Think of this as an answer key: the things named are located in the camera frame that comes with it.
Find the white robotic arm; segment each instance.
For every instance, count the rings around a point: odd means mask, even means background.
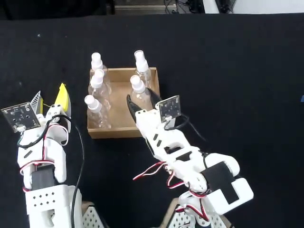
[[[46,116],[41,114],[42,108],[37,111],[42,102],[39,92],[31,103],[2,109],[13,131],[21,132],[17,143],[18,164],[23,175],[29,225],[30,228],[83,228],[79,181],[76,187],[64,184],[67,169],[63,146],[68,143],[71,122],[65,86],[61,85]]]
[[[207,154],[198,147],[191,146],[184,134],[173,128],[174,118],[167,116],[162,123],[160,105],[170,103],[157,102],[153,91],[151,93],[155,108],[150,111],[142,110],[129,97],[127,103],[153,156],[161,161],[157,164],[164,166],[170,174],[167,186],[175,188],[184,184],[189,188],[189,191],[180,196],[177,212],[185,211],[195,216],[197,221],[200,217],[203,218],[204,222],[200,224],[204,227],[210,224],[209,215],[222,215],[252,199],[253,192],[246,179],[237,178],[240,171],[238,162],[231,156]],[[150,174],[144,172],[134,179]],[[182,182],[171,186],[173,176]]]

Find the cardboard box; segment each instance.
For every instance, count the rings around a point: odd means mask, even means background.
[[[141,137],[139,130],[129,112],[126,97],[130,94],[132,87],[130,78],[134,75],[135,68],[113,68],[109,69],[107,76],[111,81],[112,93],[110,102],[112,107],[109,111],[109,119],[112,128],[108,130],[92,128],[89,120],[87,130],[93,139],[106,138],[134,138]],[[152,90],[160,95],[157,69],[151,68]]]

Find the black tabletop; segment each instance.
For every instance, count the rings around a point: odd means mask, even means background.
[[[90,56],[110,67],[133,67],[145,51],[157,67],[163,98],[180,95],[182,111],[212,145],[235,157],[255,198],[226,216],[238,228],[295,227],[301,210],[304,14],[155,15],[0,21],[0,107],[29,101],[41,90],[52,104],[61,82],[85,140],[81,192],[111,227],[160,225],[171,200],[168,174],[132,181],[156,162],[143,139],[92,140],[86,130]],[[0,118],[0,213],[4,227],[28,227],[17,138]],[[192,145],[204,142],[189,128]],[[67,184],[81,164],[72,130]]]

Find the circuit board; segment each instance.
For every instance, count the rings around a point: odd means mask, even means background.
[[[15,133],[40,127],[29,102],[3,108],[1,111]]]
[[[161,122],[166,122],[168,117],[171,117],[172,119],[179,117],[181,115],[180,105],[179,95],[160,101],[158,106],[161,114]]]

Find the white spray nozzle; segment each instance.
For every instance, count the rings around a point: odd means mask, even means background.
[[[92,66],[92,70],[97,70],[97,69],[104,68],[103,62],[101,60],[101,56],[98,52],[94,52],[92,54],[91,66]]]
[[[100,88],[104,82],[105,72],[101,69],[97,69],[91,78],[91,87]]]
[[[141,94],[144,92],[144,90],[146,89],[143,81],[139,78],[138,75],[133,75],[130,78],[130,82],[132,84],[132,88],[134,90],[134,92]]]
[[[99,112],[101,109],[101,103],[92,95],[87,95],[85,97],[85,103],[87,104],[87,107],[93,112]]]
[[[136,62],[143,62],[146,60],[144,57],[144,53],[141,50],[135,51],[134,56],[135,56]]]
[[[148,70],[148,62],[144,57],[144,53],[141,50],[134,52],[135,60],[136,60],[136,68],[139,72],[145,72]]]

